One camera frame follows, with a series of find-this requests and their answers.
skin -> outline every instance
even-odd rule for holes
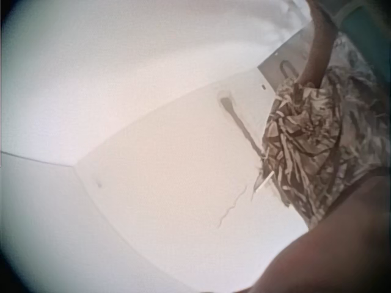
[[[307,0],[315,27],[297,82],[319,88],[336,28]],[[369,174],[341,195],[317,227],[279,253],[260,279],[236,293],[391,292],[389,170]]]

patterned fabric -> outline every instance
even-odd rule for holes
[[[263,176],[310,229],[341,192],[390,167],[389,114],[374,83],[330,67],[320,89],[294,79],[277,90],[263,136]]]

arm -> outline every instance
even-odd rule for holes
[[[315,0],[307,0],[307,3],[313,19],[314,38],[309,59],[304,71],[298,78],[298,83],[306,86],[311,82],[315,88],[319,88],[330,62],[332,48],[337,36],[337,28],[318,8]]]

white wall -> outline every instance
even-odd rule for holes
[[[221,92],[231,94],[261,138],[274,95],[254,69],[151,112],[76,165],[119,234],[161,270],[203,292],[250,286],[307,230],[271,186],[251,202],[260,159],[219,105]]]
[[[195,292],[115,233],[72,168],[3,154],[1,183],[1,248],[34,292]]]
[[[73,165],[151,110],[255,68],[285,1],[26,1],[2,32],[3,150]]]

crack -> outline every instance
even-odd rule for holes
[[[241,196],[246,192],[247,190],[247,186],[244,188],[244,190],[238,195],[238,197],[236,198],[236,200],[233,202],[233,205],[231,207],[229,207],[227,209],[227,211],[225,212],[225,214],[221,217],[220,219],[220,224],[218,226],[218,228],[221,227],[222,225],[222,222],[223,220],[228,216],[229,212],[232,210],[232,209],[235,209],[236,208],[236,204],[238,203],[239,199],[241,198]]]

